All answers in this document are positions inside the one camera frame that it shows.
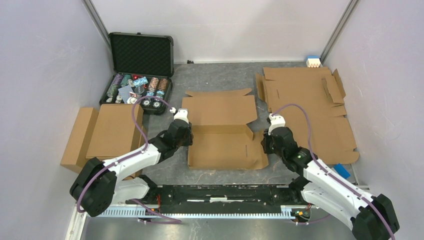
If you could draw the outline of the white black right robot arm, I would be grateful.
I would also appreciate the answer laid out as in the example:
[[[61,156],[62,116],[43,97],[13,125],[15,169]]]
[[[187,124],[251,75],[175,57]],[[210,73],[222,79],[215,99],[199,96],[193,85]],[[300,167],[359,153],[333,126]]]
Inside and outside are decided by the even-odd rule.
[[[289,185],[295,204],[315,205],[345,224],[357,240],[393,240],[400,224],[392,201],[374,196],[328,167],[317,155],[300,147],[288,127],[268,128],[261,141],[265,154],[275,154],[299,176]]]

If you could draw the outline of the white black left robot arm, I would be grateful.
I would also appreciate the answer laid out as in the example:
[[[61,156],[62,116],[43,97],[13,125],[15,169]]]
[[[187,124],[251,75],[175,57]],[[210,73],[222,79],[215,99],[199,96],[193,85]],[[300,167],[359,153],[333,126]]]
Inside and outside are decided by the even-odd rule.
[[[154,187],[140,177],[125,178],[171,158],[179,147],[192,144],[192,124],[186,117],[175,118],[167,130],[138,149],[104,161],[96,157],[88,160],[69,190],[77,211],[96,217],[113,202],[135,199],[153,203],[157,198]]]

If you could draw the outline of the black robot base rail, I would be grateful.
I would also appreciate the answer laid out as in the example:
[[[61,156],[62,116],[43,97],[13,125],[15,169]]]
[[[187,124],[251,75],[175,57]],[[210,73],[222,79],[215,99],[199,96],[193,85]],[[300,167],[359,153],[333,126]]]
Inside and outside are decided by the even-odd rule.
[[[276,214],[282,206],[304,210],[312,204],[288,185],[159,185],[140,199],[161,214]]]

